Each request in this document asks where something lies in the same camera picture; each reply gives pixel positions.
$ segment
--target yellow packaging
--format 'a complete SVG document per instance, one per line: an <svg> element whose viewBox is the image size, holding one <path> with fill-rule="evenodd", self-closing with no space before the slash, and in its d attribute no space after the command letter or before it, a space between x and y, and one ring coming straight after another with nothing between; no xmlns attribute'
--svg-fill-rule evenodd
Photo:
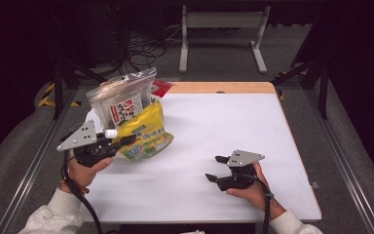
<svg viewBox="0 0 374 234"><path fill-rule="evenodd" d="M119 151L133 162L151 158L171 144L173 135L165 130L163 108L158 100L120 126L112 143L131 135L136 135L135 143L123 145Z"/></svg>

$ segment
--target hand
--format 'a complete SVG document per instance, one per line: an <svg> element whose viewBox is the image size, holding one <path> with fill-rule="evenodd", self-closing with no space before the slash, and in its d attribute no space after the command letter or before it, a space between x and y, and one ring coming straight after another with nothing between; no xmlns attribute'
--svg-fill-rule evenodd
<svg viewBox="0 0 374 234"><path fill-rule="evenodd" d="M254 166L254 169L256 170L257 176L269 188L269 183L267 182L267 179L263 175L260 164L257 162L257 163L254 163L253 166ZM235 197L246 199L253 207L265 212L264 211L265 204L266 204L265 194L264 194L262 186L257 181L255 181L247 189L229 188L226 190L226 193L229 195L235 196ZM282 207L281 204L276 199L271 200L270 219L275 219L276 217L283 214L285 211L286 209Z"/></svg>
<svg viewBox="0 0 374 234"><path fill-rule="evenodd" d="M91 168L80 165L75 158L68 162L69 177L82 187L89 186L98 172L101 172L113 162L112 158L105 158L93 165ZM63 184L60 190L71 193L68 186Z"/></svg>

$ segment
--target table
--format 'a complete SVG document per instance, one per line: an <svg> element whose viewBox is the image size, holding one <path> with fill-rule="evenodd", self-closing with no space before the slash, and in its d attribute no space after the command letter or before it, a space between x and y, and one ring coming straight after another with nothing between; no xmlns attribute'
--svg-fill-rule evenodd
<svg viewBox="0 0 374 234"><path fill-rule="evenodd" d="M178 82L162 99L166 131L160 154L139 163L116 159L97 175L86 197L103 222L262 222L242 199L220 192L205 173L228 176L216 155L235 149L261 153L275 197L303 220L321 219L315 194L268 82ZM83 206L85 221L92 221Z"/></svg>

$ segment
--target white sleeve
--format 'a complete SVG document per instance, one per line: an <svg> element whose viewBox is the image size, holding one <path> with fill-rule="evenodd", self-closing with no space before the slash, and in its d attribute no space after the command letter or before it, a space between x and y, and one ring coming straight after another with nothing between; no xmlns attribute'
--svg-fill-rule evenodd
<svg viewBox="0 0 374 234"><path fill-rule="evenodd" d="M56 189L48 206L36 210L19 234L76 233L84 221L80 205L80 200L73 194Z"/></svg>
<svg viewBox="0 0 374 234"><path fill-rule="evenodd" d="M287 211L270 221L270 225L278 234L321 234L315 226L303 224L293 211Z"/></svg>

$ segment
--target metal gripper jaw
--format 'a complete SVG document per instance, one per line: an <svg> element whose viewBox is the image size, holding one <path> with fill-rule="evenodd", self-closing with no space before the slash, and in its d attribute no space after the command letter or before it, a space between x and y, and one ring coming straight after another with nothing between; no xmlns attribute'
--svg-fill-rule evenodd
<svg viewBox="0 0 374 234"><path fill-rule="evenodd" d="M253 163L264 159L262 154L246 152L242 150L233 151L230 157L216 156L218 163L226 164L232 171L230 176L217 177L206 174L210 182L217 183L221 191L229 188L246 189L257 179L257 173L254 170Z"/></svg>

